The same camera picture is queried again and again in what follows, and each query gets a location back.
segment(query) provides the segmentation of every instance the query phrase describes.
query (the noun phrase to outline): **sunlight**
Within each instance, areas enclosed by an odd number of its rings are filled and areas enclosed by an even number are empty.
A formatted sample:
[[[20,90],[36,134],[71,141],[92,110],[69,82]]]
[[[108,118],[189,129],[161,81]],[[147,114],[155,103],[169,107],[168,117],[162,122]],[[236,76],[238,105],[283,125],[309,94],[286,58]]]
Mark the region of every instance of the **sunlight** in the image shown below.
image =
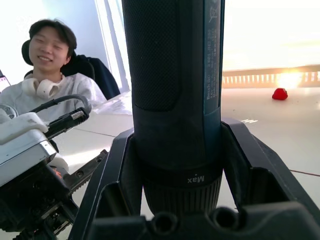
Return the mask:
[[[282,89],[296,89],[302,80],[302,73],[282,73],[277,80],[277,86]]]

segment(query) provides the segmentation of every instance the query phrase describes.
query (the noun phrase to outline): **black tool holder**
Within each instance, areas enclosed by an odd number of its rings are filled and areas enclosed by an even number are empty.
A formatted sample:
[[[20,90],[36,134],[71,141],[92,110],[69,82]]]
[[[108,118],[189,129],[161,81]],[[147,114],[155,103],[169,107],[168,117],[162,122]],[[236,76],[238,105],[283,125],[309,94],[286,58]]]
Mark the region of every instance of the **black tool holder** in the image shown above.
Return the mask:
[[[72,193],[84,185],[100,162],[103,150],[73,174],[42,161],[0,187],[0,229],[20,232],[16,240],[54,240],[73,224],[78,206]]]
[[[92,175],[69,240],[319,240],[320,211],[280,157],[242,122],[222,123],[223,168],[238,212],[140,216],[143,166],[128,130]]]

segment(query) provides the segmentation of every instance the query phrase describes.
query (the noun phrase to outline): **black plastic mount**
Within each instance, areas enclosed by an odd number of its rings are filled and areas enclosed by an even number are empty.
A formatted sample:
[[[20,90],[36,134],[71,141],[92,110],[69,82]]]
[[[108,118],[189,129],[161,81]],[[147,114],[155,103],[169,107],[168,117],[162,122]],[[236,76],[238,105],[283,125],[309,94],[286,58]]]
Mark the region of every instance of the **black plastic mount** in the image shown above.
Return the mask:
[[[143,179],[133,130],[91,177],[69,240],[318,240],[320,210],[280,157],[244,123],[222,119],[223,168],[238,212],[140,216]]]

